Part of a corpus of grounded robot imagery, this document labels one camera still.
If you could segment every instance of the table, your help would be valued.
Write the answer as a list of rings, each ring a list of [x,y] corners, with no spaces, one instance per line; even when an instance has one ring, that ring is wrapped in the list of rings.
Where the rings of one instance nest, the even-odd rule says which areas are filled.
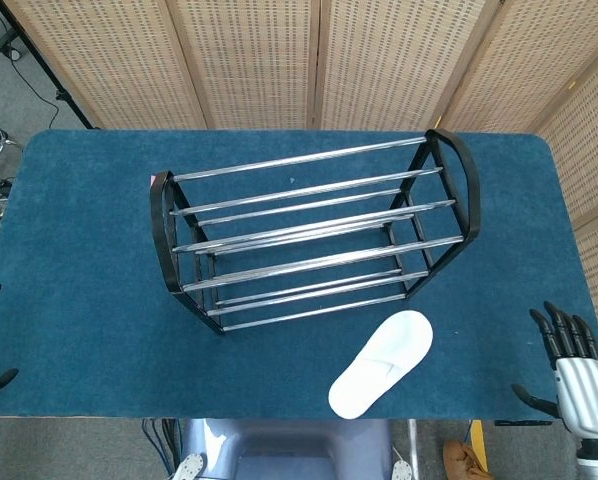
[[[0,392],[0,415],[333,417],[331,383],[382,320],[409,307],[431,320],[433,346],[367,417],[543,418],[510,389],[521,383],[537,396],[555,396],[528,309],[550,300],[587,318],[597,335],[598,326],[554,162],[536,136],[460,135],[479,169],[481,233],[409,305],[218,336],[164,286],[150,232],[154,173],[417,135],[37,135],[25,150],[0,232],[0,373],[20,369]],[[300,180],[328,179],[311,178],[305,169]]]

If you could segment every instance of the sneaker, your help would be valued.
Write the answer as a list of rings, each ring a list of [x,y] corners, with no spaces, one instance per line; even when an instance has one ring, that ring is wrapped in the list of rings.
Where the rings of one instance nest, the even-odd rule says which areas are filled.
[[[448,480],[494,480],[472,447],[457,440],[449,440],[443,446],[443,466]]]

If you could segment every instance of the gray floor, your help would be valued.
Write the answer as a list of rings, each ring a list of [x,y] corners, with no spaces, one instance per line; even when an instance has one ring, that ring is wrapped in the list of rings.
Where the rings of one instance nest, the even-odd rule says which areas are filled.
[[[30,55],[24,55],[17,66],[42,96],[54,98],[52,84]],[[82,128],[65,104],[58,105],[55,128]],[[25,144],[47,127],[52,115],[53,109],[34,96],[0,54],[0,126]],[[15,175],[18,164],[19,154],[13,149],[0,160],[0,175]],[[443,442],[462,438],[467,425],[467,421],[420,422],[422,479],[445,478]],[[134,419],[0,419],[0,480],[163,479],[165,472],[140,426]],[[403,422],[394,422],[393,430],[395,446],[407,455]],[[490,470],[498,479],[577,478],[574,439],[561,425],[494,428],[486,424],[485,430]]]

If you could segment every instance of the black metal frame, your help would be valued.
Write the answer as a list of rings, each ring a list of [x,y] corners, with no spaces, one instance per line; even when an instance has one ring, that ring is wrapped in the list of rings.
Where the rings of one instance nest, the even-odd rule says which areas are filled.
[[[79,105],[77,105],[75,103],[75,101],[73,100],[70,93],[64,88],[63,84],[59,81],[59,79],[54,74],[54,72],[52,71],[50,66],[46,63],[43,56],[37,50],[37,47],[35,47],[34,43],[32,43],[30,41],[30,39],[28,38],[28,35],[26,34],[26,31],[23,29],[21,24],[17,21],[17,19],[12,14],[10,9],[6,6],[6,4],[3,2],[3,0],[0,0],[0,12],[4,16],[6,21],[10,24],[12,29],[14,30],[14,35],[10,32],[6,33],[6,35],[9,38],[9,42],[14,37],[18,36],[19,38],[21,38],[21,41],[23,42],[23,44],[26,46],[26,48],[32,54],[32,56],[35,57],[35,60],[37,61],[39,66],[42,68],[44,73],[48,76],[50,81],[54,84],[55,88],[57,89],[57,94],[55,96],[55,99],[62,100],[64,102],[66,102],[68,104],[68,106],[70,107],[70,109],[74,112],[74,114],[81,121],[81,123],[83,124],[83,126],[85,128],[87,128],[87,129],[96,128],[92,125],[92,123],[90,123],[90,120],[88,120],[88,118],[85,116],[85,114],[81,111],[81,108],[79,108]]]
[[[425,138],[425,143],[419,145],[408,171],[420,170],[428,157],[432,155],[435,165],[441,167],[439,174],[446,195],[449,200],[454,200],[452,209],[463,241],[451,245],[436,261],[433,260],[430,251],[422,249],[421,252],[428,275],[419,278],[413,285],[409,285],[408,281],[403,281],[403,291],[406,298],[416,293],[464,250],[478,235],[481,223],[479,177],[467,146],[459,137],[442,129],[428,130],[425,133]],[[459,197],[454,180],[449,174],[448,163],[442,154],[440,142],[452,148],[461,163],[467,183],[467,208]],[[405,178],[402,181],[400,186],[401,192],[395,196],[390,209],[400,208],[404,204],[406,206],[414,205],[411,190],[416,178]],[[173,248],[177,245],[177,229],[175,218],[171,215],[171,212],[174,211],[175,207],[177,209],[189,208],[190,203],[186,199],[180,185],[174,180],[173,173],[170,171],[161,172],[155,176],[150,189],[150,210],[153,239],[166,286],[175,298],[194,313],[199,320],[204,322],[215,333],[224,334],[225,331],[221,319],[219,317],[211,317],[204,308],[203,291],[199,290],[197,298],[194,298],[194,296],[183,289],[179,275],[178,254],[173,252]],[[199,221],[194,214],[186,215],[184,218],[190,228],[191,237],[195,242],[208,241],[208,237],[199,226]],[[426,241],[418,214],[414,214],[411,222],[418,241]],[[392,224],[386,223],[384,231],[390,245],[396,246]],[[194,257],[195,278],[199,281],[201,280],[200,260],[197,254],[194,254]],[[405,275],[406,271],[402,258],[399,255],[394,255],[394,260],[397,268]],[[210,254],[208,261],[210,274],[214,276],[214,255]],[[210,287],[209,289],[211,290],[212,299],[216,303],[218,299],[217,287]]]

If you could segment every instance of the white robotic arm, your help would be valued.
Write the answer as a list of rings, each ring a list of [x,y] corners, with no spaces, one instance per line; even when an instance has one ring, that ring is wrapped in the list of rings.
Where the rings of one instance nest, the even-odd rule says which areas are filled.
[[[561,418],[573,435],[581,439],[577,462],[585,477],[598,479],[598,348],[587,323],[546,302],[551,323],[537,310],[530,316],[539,326],[550,365],[555,372],[558,403],[530,395],[521,385],[515,394],[526,405]]]

